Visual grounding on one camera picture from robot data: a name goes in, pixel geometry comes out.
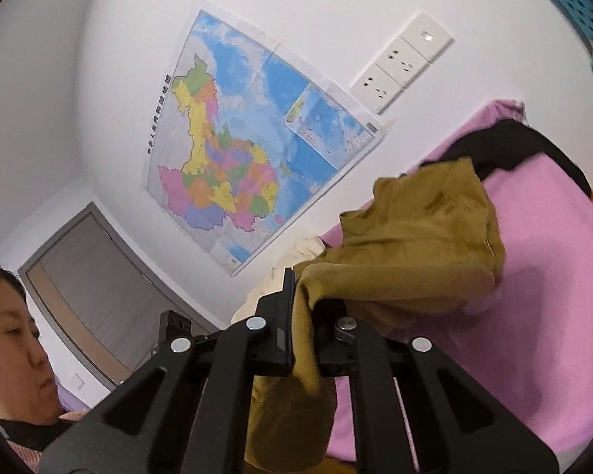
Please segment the salmon pink sleeve forearm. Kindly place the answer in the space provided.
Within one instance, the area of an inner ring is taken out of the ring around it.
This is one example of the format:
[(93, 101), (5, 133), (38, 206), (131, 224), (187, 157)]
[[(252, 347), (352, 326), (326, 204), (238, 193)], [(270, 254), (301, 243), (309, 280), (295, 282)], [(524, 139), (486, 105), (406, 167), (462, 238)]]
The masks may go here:
[(0, 418), (1, 429), (13, 451), (34, 472), (38, 472), (42, 453), (72, 425), (86, 415), (86, 411), (63, 414), (52, 425), (34, 425)]

